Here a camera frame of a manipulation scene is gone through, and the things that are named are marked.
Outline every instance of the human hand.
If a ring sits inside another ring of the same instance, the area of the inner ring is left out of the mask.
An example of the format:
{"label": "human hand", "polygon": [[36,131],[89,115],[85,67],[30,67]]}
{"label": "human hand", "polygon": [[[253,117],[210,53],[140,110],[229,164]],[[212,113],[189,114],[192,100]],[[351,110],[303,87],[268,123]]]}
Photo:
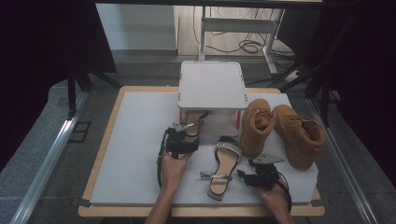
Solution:
{"label": "human hand", "polygon": [[[287,186],[285,180],[281,176],[279,177],[279,182],[285,187]],[[274,214],[278,223],[294,223],[288,210],[288,201],[285,191],[278,184],[275,184],[274,187],[269,190],[260,187],[254,187],[254,189],[261,196],[264,205]]]}
{"label": "human hand", "polygon": [[181,177],[186,170],[187,161],[193,152],[184,154],[181,159],[172,158],[165,150],[162,158],[163,187],[176,190]]}

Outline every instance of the sandal strap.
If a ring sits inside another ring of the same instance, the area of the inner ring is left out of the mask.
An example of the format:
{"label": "sandal strap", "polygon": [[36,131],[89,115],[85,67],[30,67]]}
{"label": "sandal strap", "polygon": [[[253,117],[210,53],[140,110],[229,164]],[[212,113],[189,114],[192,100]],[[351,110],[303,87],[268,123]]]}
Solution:
{"label": "sandal strap", "polygon": [[241,150],[241,148],[239,148],[239,147],[237,147],[237,146],[235,146],[235,145],[233,145],[233,144],[231,144],[231,143],[227,143],[227,142],[218,142],[217,144],[216,144],[216,148],[226,148],[226,149],[228,149],[228,150],[230,150],[230,151],[232,151],[232,152],[234,152],[234,153],[236,153],[237,155],[238,155],[238,160],[237,161],[240,161],[241,160],[241,158],[242,158],[242,150]]}
{"label": "sandal strap", "polygon": [[217,178],[217,179],[227,179],[227,180],[233,180],[233,177],[230,175],[216,175],[213,173],[200,173],[201,178]]}

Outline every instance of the human arm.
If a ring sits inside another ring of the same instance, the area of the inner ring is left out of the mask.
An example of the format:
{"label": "human arm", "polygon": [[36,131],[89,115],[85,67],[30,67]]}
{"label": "human arm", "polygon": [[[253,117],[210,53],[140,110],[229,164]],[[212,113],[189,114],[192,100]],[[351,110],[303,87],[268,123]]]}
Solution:
{"label": "human arm", "polygon": [[186,170],[187,161],[192,153],[185,154],[180,160],[174,159],[165,151],[162,158],[162,177],[163,186],[154,207],[151,209],[146,219],[146,224],[165,223],[169,211],[172,207],[172,201],[177,192],[178,184]]}
{"label": "human arm", "polygon": [[[279,177],[279,182],[286,186],[282,177]],[[274,185],[270,190],[265,190],[260,187],[254,187],[254,189],[259,193],[264,205],[274,214],[279,224],[294,223],[288,211],[285,191],[279,185]]]}

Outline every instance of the wall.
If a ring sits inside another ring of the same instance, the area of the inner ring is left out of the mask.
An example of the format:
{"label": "wall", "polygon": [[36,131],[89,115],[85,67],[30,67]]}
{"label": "wall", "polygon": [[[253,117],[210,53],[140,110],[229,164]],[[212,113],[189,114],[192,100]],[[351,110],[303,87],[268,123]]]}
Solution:
{"label": "wall", "polygon": [[177,49],[173,6],[96,4],[96,8],[112,50]]}

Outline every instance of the brown boot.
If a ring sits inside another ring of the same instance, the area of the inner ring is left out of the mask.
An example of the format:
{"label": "brown boot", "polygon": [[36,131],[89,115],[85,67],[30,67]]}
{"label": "brown boot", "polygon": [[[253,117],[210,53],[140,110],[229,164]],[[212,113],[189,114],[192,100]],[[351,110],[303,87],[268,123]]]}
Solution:
{"label": "brown boot", "polygon": [[264,142],[274,129],[271,107],[264,99],[252,101],[242,117],[242,136],[239,147],[244,156],[255,159],[264,150]]}
{"label": "brown boot", "polygon": [[324,145],[323,129],[316,121],[299,116],[288,105],[276,106],[273,113],[275,130],[285,143],[290,165],[296,169],[308,169]]}

